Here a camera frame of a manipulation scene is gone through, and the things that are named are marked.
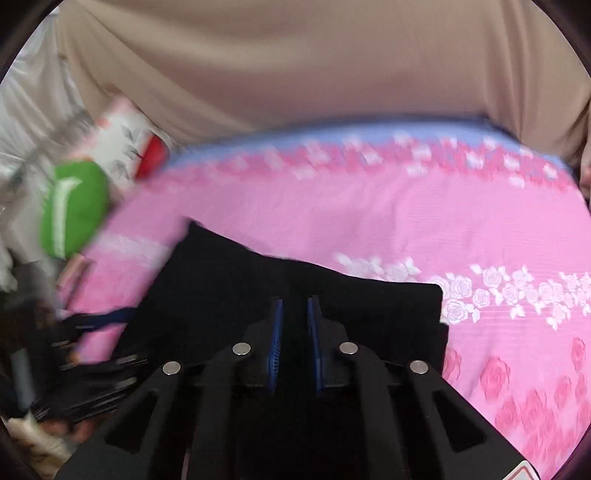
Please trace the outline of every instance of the black fabric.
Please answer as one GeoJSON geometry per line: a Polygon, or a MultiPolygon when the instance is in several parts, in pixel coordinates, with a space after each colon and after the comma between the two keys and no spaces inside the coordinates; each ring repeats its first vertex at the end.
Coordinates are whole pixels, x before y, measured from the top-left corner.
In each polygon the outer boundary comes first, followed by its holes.
{"type": "MultiPolygon", "coordinates": [[[[435,285],[386,283],[305,262],[265,257],[191,222],[124,330],[114,355],[149,345],[160,364],[209,360],[239,342],[247,325],[266,318],[271,299],[305,308],[318,296],[323,316],[382,359],[422,359],[443,369],[447,326],[439,322],[435,285]]],[[[285,336],[295,315],[286,318],[285,336]]]]}
{"type": "Polygon", "coordinates": [[[25,412],[18,406],[18,397],[9,379],[0,374],[0,416],[6,419],[21,419],[25,412]]]}
{"type": "Polygon", "coordinates": [[[284,300],[277,390],[239,403],[233,422],[241,478],[366,478],[363,421],[353,390],[317,397],[306,301],[342,323],[349,339],[382,359],[429,362],[441,372],[447,326],[441,289],[348,277],[305,262],[265,257],[196,223],[124,330],[114,356],[147,349],[154,364],[207,361],[242,340],[284,300]]]}
{"type": "Polygon", "coordinates": [[[13,444],[0,420],[0,472],[9,480],[41,480],[13,444]]]}

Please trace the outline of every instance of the pink bedsheet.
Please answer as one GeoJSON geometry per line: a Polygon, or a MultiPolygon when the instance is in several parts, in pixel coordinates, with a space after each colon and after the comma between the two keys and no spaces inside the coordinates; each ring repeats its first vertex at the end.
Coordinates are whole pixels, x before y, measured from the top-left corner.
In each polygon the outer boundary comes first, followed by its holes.
{"type": "Polygon", "coordinates": [[[527,149],[403,135],[179,167],[88,249],[74,309],[137,304],[185,216],[262,254],[440,285],[445,379],[544,480],[589,426],[591,219],[569,175],[527,149]]]}

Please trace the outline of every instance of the clutter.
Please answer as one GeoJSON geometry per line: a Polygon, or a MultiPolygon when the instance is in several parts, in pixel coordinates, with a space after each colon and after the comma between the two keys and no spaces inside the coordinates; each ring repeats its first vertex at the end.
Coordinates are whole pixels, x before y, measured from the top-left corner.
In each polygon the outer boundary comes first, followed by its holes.
{"type": "Polygon", "coordinates": [[[59,277],[56,280],[56,288],[61,290],[68,281],[70,281],[75,275],[79,275],[79,272],[86,263],[86,258],[81,254],[74,254],[67,263],[64,270],[61,271],[59,277]]]}
{"type": "Polygon", "coordinates": [[[27,463],[43,479],[53,479],[74,448],[64,439],[47,434],[33,415],[9,419],[6,428],[27,463]]]}
{"type": "Polygon", "coordinates": [[[41,219],[41,247],[52,257],[70,258],[93,237],[108,207],[108,180],[96,163],[85,160],[56,167],[41,219]]]}
{"type": "Polygon", "coordinates": [[[99,165],[113,185],[112,200],[118,201],[136,178],[147,178],[168,159],[169,147],[161,137],[166,135],[120,96],[68,159],[89,158],[99,165]]]}

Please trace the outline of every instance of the pillow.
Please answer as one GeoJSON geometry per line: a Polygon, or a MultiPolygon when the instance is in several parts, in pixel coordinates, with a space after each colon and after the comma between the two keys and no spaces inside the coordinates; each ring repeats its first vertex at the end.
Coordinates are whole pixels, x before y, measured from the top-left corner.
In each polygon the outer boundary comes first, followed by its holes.
{"type": "Polygon", "coordinates": [[[41,247],[57,258],[70,258],[95,234],[109,207],[105,172],[92,161],[56,167],[41,219],[41,247]]]}

